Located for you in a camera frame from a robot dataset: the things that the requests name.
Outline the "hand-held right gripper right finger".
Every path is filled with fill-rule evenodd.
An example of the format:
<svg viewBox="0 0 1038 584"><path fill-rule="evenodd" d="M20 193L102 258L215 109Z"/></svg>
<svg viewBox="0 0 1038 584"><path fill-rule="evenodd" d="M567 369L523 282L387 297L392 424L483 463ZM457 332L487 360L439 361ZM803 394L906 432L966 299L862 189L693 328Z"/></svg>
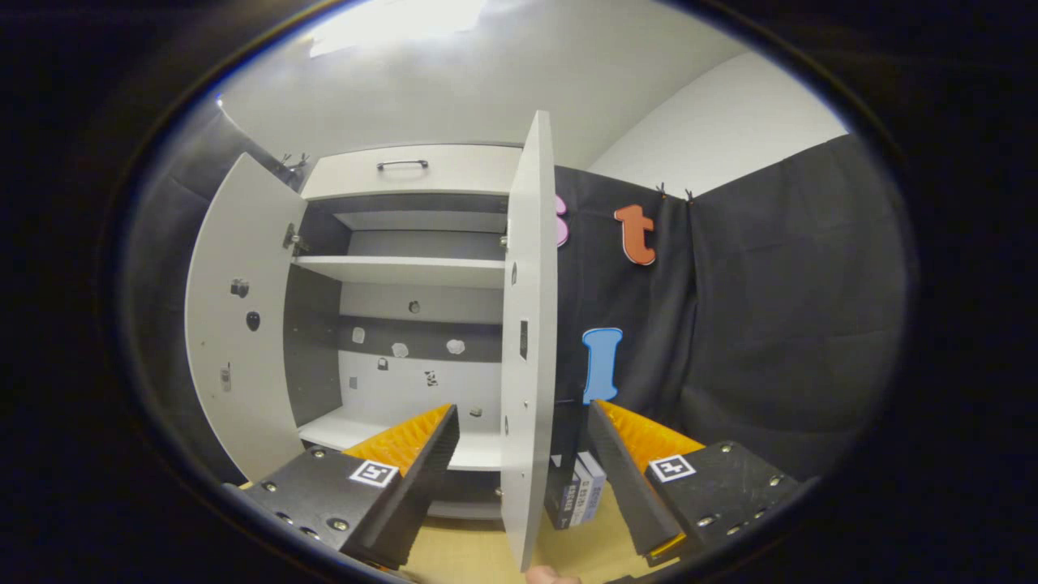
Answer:
<svg viewBox="0 0 1038 584"><path fill-rule="evenodd" d="M588 435L649 565L729 548L804 491L736 441L701 444L608 401L590 404Z"/></svg>

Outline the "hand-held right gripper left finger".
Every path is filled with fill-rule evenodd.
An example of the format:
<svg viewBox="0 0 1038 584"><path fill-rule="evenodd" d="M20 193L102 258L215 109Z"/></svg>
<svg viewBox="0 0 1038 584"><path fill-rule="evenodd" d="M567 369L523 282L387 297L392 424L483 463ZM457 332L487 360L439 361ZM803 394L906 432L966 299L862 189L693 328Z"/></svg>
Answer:
<svg viewBox="0 0 1038 584"><path fill-rule="evenodd" d="M263 478L224 488L315 553L394 571L409 560L459 439L457 407L444 404L356 446L315 446Z"/></svg>

